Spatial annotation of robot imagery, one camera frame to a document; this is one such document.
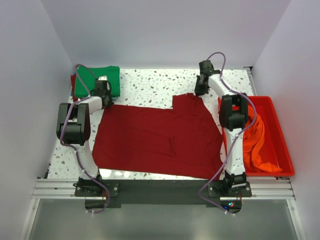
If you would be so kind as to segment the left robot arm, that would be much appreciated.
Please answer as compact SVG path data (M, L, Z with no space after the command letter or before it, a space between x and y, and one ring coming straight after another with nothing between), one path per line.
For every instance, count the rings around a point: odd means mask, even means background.
M93 159L89 139L92 132L90 115L113 105L111 91L111 83L102 76L95 80L89 96L73 103L61 103L58 108L56 135L60 144L71 148L75 156L79 178L74 186L80 196L110 196Z

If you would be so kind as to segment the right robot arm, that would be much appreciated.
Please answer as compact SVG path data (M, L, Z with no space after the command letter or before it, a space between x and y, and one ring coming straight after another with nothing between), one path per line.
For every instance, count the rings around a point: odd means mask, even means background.
M248 122L248 97L231 88L222 72L214 68L210 60L199 63L194 92L197 96L214 90L220 99L219 123L225 136L227 150L224 177L215 184L215 190L223 194L237 194L246 188L247 175L244 165L243 137Z

